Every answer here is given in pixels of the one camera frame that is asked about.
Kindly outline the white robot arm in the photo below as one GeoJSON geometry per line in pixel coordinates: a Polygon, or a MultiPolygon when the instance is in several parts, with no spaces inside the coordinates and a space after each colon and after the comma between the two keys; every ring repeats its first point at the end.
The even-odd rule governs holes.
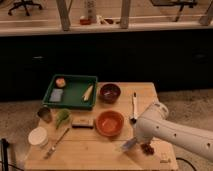
{"type": "Polygon", "coordinates": [[[148,106],[134,127],[137,141],[148,143],[156,137],[213,162],[213,132],[170,122],[168,115],[168,108],[161,102],[148,106]]]}

